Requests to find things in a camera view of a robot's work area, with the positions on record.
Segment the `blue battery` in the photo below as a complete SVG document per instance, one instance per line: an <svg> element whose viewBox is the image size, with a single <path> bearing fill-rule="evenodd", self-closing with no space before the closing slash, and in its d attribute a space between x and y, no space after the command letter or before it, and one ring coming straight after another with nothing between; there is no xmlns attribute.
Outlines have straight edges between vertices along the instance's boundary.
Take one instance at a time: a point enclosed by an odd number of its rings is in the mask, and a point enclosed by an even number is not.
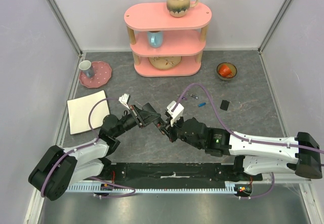
<svg viewBox="0 0 324 224"><path fill-rule="evenodd" d="M198 104L198 107L202 107L202 106L204 106L204 105L206 105L205 102Z"/></svg>

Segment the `brown patterned bowl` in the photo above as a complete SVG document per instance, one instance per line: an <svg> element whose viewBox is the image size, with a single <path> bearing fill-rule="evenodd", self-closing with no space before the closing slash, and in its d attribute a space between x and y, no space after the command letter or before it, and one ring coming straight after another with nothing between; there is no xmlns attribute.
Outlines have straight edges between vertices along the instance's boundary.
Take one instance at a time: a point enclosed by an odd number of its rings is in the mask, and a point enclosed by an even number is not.
<svg viewBox="0 0 324 224"><path fill-rule="evenodd" d="M222 76L220 76L220 75L218 74L218 70L219 70L219 68L220 68L223 64L226 64L226 65L228 65L228 66L230 67L230 69L231 69L231 71L232 71L232 73L233 73L233 77L232 77L232 78L229 78L229 79L228 79L228 78L224 78L224 77L222 77ZM229 80L233 79L233 78L237 75L237 68L236 68L236 66L233 65L232 63L223 62L223 63L220 63L220 64L217 66L216 73L217 73L217 76L219 77L219 79L221 79L221 80L223 80L223 81L229 81Z"/></svg>

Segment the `black remote control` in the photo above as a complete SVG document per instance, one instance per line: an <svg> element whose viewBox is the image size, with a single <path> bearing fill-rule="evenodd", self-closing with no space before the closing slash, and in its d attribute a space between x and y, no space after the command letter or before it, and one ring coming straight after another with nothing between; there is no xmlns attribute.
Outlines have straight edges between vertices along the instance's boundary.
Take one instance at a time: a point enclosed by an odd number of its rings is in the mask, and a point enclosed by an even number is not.
<svg viewBox="0 0 324 224"><path fill-rule="evenodd" d="M156 110L151 106L150 103L146 103L142 106L142 110L144 111L144 123L145 125L149 125L153 123L156 128L161 132L162 135L166 135L166 124L164 120L161 118L161 114L157 113Z"/></svg>

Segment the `beige floral plate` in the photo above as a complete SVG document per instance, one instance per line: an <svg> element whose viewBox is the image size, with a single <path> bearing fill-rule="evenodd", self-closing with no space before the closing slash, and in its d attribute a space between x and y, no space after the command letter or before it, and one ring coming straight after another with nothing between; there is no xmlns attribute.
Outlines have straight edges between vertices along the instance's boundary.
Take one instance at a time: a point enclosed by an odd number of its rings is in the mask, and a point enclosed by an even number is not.
<svg viewBox="0 0 324 224"><path fill-rule="evenodd" d="M151 65L160 70L168 70L177 66L181 60L181 56L167 56L167 57L149 57Z"/></svg>

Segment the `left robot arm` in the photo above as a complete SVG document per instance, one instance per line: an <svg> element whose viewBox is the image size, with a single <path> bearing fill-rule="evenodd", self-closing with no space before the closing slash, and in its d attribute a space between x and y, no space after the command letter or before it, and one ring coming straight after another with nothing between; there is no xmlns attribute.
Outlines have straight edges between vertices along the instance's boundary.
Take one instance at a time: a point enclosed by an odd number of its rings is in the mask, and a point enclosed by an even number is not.
<svg viewBox="0 0 324 224"><path fill-rule="evenodd" d="M157 128L164 125L150 103L142 108L131 105L121 118L107 115L95 139L75 147L50 147L30 173L28 182L42 197L55 201L76 182L92 176L106 180L111 175L107 156L119 146L118 137L136 126L144 128L151 123Z"/></svg>

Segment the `pink three-tier shelf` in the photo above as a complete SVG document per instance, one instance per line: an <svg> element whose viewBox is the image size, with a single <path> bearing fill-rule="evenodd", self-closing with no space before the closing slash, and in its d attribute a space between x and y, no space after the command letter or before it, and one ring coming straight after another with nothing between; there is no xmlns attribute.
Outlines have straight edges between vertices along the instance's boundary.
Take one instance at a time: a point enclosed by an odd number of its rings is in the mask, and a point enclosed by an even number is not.
<svg viewBox="0 0 324 224"><path fill-rule="evenodd" d="M206 46L208 24L212 12L199 3L180 18L168 13L166 3L141 3L124 14L135 71L143 77L185 77L196 74ZM149 45L147 32L162 31L159 48ZM162 70L154 67L150 58L180 57L178 65Z"/></svg>

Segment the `beige ceramic mug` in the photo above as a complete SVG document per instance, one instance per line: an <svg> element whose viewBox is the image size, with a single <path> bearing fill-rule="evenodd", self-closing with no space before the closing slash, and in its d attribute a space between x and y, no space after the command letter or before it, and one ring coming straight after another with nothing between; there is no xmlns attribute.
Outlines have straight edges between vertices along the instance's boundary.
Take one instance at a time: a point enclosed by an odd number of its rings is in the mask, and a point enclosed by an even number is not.
<svg viewBox="0 0 324 224"><path fill-rule="evenodd" d="M199 0L167 0L167 10L173 17L183 17L190 8L195 7Z"/></svg>

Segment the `grey white mug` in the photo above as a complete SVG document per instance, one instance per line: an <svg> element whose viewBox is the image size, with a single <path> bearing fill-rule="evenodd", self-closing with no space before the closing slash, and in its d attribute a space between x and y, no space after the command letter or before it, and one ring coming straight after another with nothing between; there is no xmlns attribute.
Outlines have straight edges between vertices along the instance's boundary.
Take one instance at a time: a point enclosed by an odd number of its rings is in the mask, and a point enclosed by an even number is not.
<svg viewBox="0 0 324 224"><path fill-rule="evenodd" d="M89 60L82 61L78 67L87 78L92 78L95 75L92 63Z"/></svg>

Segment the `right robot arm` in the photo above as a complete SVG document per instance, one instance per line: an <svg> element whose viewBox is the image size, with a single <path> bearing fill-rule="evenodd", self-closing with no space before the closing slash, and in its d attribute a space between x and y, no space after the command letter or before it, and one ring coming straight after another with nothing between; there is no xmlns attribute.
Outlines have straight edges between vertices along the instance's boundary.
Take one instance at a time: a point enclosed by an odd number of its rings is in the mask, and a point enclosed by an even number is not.
<svg viewBox="0 0 324 224"><path fill-rule="evenodd" d="M184 120L182 117L174 123L167 120L159 129L171 142L179 139L214 157L234 156L231 172L237 180L267 172L322 178L319 144L306 132L299 132L295 137L260 137L230 133L207 127L196 118Z"/></svg>

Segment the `pink dotted plate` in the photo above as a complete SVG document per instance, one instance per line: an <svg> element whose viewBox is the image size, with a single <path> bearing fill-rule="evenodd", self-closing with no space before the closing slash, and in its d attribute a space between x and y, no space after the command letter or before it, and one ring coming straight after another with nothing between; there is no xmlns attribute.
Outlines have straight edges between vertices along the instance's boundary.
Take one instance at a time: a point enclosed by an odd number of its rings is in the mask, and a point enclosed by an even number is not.
<svg viewBox="0 0 324 224"><path fill-rule="evenodd" d="M79 82L81 85L94 89L105 85L112 76L112 68L104 61L93 61L92 62L94 76L88 78L83 72L79 72Z"/></svg>

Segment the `black battery cover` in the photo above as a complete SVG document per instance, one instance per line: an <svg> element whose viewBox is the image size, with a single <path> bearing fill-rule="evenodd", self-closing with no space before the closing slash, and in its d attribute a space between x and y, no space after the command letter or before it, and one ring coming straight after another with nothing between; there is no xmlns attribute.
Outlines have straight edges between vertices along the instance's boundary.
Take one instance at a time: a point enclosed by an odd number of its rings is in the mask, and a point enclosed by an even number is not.
<svg viewBox="0 0 324 224"><path fill-rule="evenodd" d="M221 105L220 105L220 109L227 111L229 108L229 104L230 102L228 100L222 100Z"/></svg>

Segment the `orange cup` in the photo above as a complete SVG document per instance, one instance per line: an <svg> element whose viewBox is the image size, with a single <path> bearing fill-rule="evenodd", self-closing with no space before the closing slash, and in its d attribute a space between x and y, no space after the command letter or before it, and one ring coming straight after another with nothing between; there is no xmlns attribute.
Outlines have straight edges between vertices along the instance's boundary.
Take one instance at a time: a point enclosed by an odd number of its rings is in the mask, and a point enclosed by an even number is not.
<svg viewBox="0 0 324 224"><path fill-rule="evenodd" d="M223 64L219 70L218 70L218 74L224 78L232 78L233 77L233 73L230 69L230 67L226 64Z"/></svg>

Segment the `cream square plate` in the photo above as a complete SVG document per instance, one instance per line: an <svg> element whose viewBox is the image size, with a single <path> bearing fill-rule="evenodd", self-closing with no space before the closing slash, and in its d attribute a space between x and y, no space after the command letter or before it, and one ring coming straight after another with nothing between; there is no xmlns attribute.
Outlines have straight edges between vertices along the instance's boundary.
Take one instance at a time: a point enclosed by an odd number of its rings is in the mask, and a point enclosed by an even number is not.
<svg viewBox="0 0 324 224"><path fill-rule="evenodd" d="M90 131L88 123L89 113L93 106L100 100L105 99L104 90L88 96L67 101L70 134L79 134ZM105 116L109 115L107 101L101 102L93 110L91 115L91 125L94 129L101 127Z"/></svg>

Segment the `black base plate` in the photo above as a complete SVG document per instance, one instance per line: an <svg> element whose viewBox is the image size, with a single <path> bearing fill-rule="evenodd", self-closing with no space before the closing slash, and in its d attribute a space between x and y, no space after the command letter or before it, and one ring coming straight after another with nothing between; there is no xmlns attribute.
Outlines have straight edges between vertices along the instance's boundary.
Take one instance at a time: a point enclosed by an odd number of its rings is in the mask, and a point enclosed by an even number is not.
<svg viewBox="0 0 324 224"><path fill-rule="evenodd" d="M226 181L262 181L261 174L234 172L220 163L111 163L97 176L102 180L137 188L224 187Z"/></svg>

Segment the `light blue mug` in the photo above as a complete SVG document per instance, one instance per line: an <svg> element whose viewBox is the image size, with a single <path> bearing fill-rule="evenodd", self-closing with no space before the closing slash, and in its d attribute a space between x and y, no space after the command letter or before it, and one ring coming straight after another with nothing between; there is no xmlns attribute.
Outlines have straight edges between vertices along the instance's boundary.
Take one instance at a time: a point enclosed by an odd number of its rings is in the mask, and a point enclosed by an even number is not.
<svg viewBox="0 0 324 224"><path fill-rule="evenodd" d="M159 48L163 43L162 31L148 31L147 32L148 43L153 48Z"/></svg>

